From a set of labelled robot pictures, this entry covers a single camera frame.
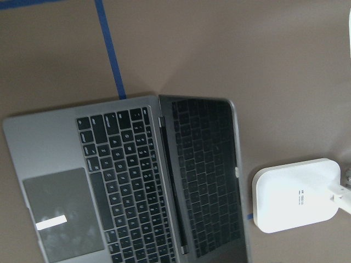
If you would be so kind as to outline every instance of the space bar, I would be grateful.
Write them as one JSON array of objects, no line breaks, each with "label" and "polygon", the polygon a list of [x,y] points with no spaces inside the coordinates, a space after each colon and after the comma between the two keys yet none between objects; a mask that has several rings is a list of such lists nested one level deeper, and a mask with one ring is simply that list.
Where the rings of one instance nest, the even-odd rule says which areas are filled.
[{"label": "space bar", "polygon": [[92,182],[92,186],[95,194],[95,200],[98,205],[101,223],[103,224],[103,229],[108,230],[108,229],[114,228],[114,223],[112,222],[110,207],[106,197],[102,174],[101,173],[91,174],[90,180]]}]

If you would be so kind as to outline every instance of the white stand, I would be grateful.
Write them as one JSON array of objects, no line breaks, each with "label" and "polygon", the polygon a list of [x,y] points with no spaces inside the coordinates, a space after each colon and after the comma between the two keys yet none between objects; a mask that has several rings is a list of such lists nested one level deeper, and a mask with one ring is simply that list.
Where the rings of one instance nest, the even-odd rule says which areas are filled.
[{"label": "white stand", "polygon": [[253,219],[265,233],[351,213],[351,191],[340,185],[340,167],[329,159],[260,170],[253,178]]}]

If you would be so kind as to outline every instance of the black keyboard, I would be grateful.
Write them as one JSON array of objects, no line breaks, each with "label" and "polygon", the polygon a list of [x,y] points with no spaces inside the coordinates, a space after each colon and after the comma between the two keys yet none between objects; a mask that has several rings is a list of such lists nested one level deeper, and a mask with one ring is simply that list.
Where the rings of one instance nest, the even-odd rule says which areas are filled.
[{"label": "black keyboard", "polygon": [[226,102],[173,102],[180,175],[196,255],[240,238],[231,108]]},{"label": "black keyboard", "polygon": [[175,262],[148,108],[77,127],[112,262]]}]

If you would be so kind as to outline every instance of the silver laptop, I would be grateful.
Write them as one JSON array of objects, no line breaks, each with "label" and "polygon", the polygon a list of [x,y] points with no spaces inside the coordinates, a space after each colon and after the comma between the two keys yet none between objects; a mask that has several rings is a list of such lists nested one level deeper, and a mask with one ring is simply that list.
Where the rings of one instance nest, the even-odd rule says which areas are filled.
[{"label": "silver laptop", "polygon": [[46,262],[251,262],[228,100],[146,96],[3,123]]}]

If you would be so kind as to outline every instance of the blue tape strip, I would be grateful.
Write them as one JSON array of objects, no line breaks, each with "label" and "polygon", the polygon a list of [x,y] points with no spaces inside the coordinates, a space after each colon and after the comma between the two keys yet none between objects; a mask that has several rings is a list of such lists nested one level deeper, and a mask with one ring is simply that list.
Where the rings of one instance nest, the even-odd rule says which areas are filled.
[{"label": "blue tape strip", "polygon": [[10,8],[18,8],[18,7],[26,7],[28,5],[34,4],[43,4],[47,2],[58,2],[62,0],[8,0],[8,1],[0,1],[0,10],[10,9]]},{"label": "blue tape strip", "polygon": [[110,64],[111,64],[111,68],[112,68],[112,73],[114,75],[117,92],[118,92],[120,99],[123,100],[126,98],[126,92],[125,92],[124,87],[123,87],[120,68],[118,66],[117,57],[116,57],[116,53],[115,53],[115,49],[114,49],[114,44],[112,42],[111,33],[110,33],[110,29],[109,29],[109,24],[107,23],[107,18],[106,18],[106,13],[105,13],[103,1],[102,0],[95,0],[95,6],[97,8],[99,21],[100,21],[100,25],[101,25],[101,30],[103,31],[107,54],[108,54],[109,59],[110,59]]}]

